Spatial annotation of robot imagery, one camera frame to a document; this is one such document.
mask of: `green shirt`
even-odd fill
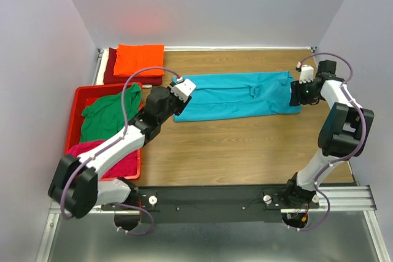
[[[80,142],[107,140],[124,127],[121,105],[121,93],[97,99],[90,107],[86,107],[82,116],[85,117],[80,130]],[[138,84],[132,84],[125,91],[125,109],[128,119],[138,113],[142,91]]]

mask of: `wooden surface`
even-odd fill
[[[285,71],[307,50],[166,52],[165,67],[181,75]],[[163,85],[170,83],[166,74]],[[144,90],[146,99],[149,90]],[[329,108],[304,106],[300,114],[175,123],[142,150],[142,175],[136,185],[217,185],[286,183],[317,150]],[[352,182],[347,164],[325,182]]]

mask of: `magenta cloth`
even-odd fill
[[[104,141],[89,141],[71,147],[67,154],[72,156],[79,156],[81,153],[88,152],[93,148],[99,146]],[[103,176],[105,178],[118,178],[136,175],[138,170],[138,151],[130,153],[128,156],[120,160],[115,166],[106,171]]]

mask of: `white wall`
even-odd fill
[[[343,0],[73,0],[99,47],[316,45]]]
[[[319,51],[346,57],[354,67],[349,89],[375,120],[363,154],[351,160],[362,185],[371,185],[389,253],[393,256],[393,0],[345,0]]]
[[[71,0],[0,0],[0,261],[33,261],[95,45]]]

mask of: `orange towel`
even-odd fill
[[[164,45],[124,45],[119,44],[114,68],[114,76],[129,77],[146,67],[162,67],[164,63]],[[137,77],[164,76],[164,70],[149,70]]]

